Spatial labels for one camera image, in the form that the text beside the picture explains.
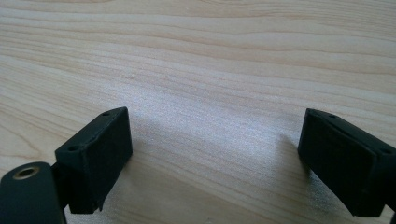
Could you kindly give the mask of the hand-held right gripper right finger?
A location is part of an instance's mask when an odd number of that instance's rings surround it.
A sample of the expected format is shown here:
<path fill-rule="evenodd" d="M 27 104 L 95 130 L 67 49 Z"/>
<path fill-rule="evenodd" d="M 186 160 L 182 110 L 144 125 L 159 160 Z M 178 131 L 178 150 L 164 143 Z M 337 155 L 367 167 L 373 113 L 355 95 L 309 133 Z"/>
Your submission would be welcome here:
<path fill-rule="evenodd" d="M 357 217 L 396 216 L 396 148 L 333 114 L 308 108 L 302 161 Z"/>

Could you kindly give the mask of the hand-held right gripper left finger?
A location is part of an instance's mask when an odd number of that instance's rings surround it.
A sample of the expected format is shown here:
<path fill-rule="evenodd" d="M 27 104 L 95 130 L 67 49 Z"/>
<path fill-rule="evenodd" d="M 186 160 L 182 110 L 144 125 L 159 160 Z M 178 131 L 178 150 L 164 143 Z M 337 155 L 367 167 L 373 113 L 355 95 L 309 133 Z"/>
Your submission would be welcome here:
<path fill-rule="evenodd" d="M 100 114 L 55 150 L 53 167 L 61 205 L 67 205 L 73 214 L 102 209 L 132 155 L 128 108 Z"/>

